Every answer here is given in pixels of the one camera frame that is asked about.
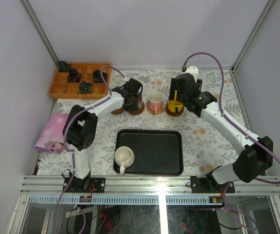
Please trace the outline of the purple ceramic mug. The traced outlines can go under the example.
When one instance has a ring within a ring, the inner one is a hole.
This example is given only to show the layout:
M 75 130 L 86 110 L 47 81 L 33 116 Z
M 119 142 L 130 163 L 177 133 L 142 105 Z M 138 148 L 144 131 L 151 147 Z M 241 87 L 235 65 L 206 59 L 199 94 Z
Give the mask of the purple ceramic mug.
M 137 93 L 131 98 L 131 112 L 136 112 L 142 108 L 142 95 Z

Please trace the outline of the yellow ceramic mug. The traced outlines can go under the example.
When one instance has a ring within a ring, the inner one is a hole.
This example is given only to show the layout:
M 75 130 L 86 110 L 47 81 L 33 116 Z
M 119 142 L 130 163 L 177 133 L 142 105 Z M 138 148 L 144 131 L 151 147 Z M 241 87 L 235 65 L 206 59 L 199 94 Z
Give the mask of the yellow ceramic mug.
M 168 100 L 167 108 L 169 115 L 179 116 L 184 111 L 184 106 L 181 102 L 177 100 L 177 93 L 175 93 L 174 98 Z

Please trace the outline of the small brown wooden coaster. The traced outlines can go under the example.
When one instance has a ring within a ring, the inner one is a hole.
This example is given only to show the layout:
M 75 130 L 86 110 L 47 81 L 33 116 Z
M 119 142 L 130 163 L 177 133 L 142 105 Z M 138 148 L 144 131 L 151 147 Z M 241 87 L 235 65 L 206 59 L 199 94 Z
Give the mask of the small brown wooden coaster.
M 144 109 L 145 109 L 145 104 L 144 104 L 144 102 L 142 102 L 141 108 L 139 108 L 136 112 L 129 112 L 129 114 L 135 115 L 135 116 L 140 115 L 144 111 Z

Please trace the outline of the pink ceramic mug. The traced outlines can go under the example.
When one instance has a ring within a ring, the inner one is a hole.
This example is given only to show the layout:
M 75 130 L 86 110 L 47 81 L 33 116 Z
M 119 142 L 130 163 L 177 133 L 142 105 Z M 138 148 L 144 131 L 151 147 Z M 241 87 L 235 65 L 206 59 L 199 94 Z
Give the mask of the pink ceramic mug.
M 162 93 L 159 91 L 152 91 L 148 94 L 147 103 L 163 103 Z

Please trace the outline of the large brown wooden coaster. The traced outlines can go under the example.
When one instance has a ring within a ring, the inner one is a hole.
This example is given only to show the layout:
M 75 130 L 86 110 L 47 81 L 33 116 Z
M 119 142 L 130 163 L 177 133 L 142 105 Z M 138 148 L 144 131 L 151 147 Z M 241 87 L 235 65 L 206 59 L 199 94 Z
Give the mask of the large brown wooden coaster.
M 122 113 L 123 111 L 124 111 L 124 109 L 120 108 L 120 109 L 116 109 L 116 110 L 112 111 L 111 113 L 114 115 L 118 115 L 118 114 Z

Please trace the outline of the woven rattan coaster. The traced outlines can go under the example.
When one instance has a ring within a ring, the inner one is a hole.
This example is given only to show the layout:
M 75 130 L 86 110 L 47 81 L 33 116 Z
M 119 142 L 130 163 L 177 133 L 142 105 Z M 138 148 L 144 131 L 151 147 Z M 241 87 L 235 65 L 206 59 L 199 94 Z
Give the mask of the woven rattan coaster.
M 148 103 L 147 104 L 147 111 L 151 115 L 160 115 L 163 112 L 163 103 Z

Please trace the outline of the white ceramic mug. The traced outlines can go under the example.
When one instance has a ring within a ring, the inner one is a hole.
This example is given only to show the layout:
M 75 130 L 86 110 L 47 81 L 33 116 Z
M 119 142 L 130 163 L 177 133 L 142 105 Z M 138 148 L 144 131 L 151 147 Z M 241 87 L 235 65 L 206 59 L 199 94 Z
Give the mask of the white ceramic mug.
M 119 173 L 124 174 L 126 168 L 130 167 L 135 160 L 134 152 L 127 146 L 121 146 L 115 151 L 115 162 L 119 166 Z

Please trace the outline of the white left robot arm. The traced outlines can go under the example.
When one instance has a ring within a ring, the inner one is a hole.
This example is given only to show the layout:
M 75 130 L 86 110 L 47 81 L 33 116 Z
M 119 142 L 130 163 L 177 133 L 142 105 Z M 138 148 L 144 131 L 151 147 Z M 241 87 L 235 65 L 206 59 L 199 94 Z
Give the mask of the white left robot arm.
M 100 100 L 85 107 L 74 105 L 71 108 L 62 133 L 65 150 L 72 153 L 74 187 L 79 192 L 86 192 L 91 186 L 87 178 L 90 174 L 87 149 L 95 139 L 98 121 L 118 109 L 137 112 L 142 90 L 143 85 L 130 78 Z

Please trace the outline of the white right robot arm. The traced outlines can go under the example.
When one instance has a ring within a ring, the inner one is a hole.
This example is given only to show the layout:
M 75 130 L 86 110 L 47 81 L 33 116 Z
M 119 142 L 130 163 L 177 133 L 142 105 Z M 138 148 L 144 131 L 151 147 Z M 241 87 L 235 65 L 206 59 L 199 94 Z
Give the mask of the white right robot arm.
M 272 167 L 273 141 L 267 136 L 260 138 L 239 125 L 210 92 L 201 91 L 201 83 L 201 79 L 195 79 L 189 73 L 172 78 L 169 99 L 175 99 L 211 124 L 239 155 L 235 162 L 219 166 L 207 174 L 207 189 L 218 192 L 225 183 L 234 180 L 249 183 Z

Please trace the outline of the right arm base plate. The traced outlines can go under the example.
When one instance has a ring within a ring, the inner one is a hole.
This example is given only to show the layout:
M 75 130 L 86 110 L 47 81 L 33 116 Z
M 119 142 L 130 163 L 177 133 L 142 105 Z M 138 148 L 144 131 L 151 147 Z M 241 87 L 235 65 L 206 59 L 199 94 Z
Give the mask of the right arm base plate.
M 227 193 L 234 194 L 235 186 L 233 183 L 227 188 L 227 182 L 224 184 L 218 184 L 213 179 L 208 179 L 206 177 L 190 177 L 191 190 L 194 194 L 214 194 L 214 193 Z

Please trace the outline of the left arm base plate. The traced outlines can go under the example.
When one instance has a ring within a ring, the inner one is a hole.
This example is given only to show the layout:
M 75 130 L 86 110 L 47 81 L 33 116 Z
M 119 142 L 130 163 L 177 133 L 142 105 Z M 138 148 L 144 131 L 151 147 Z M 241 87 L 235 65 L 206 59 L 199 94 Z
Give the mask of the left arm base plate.
M 106 179 L 102 177 L 90 177 L 88 179 L 73 178 L 66 189 L 67 193 L 104 193 Z

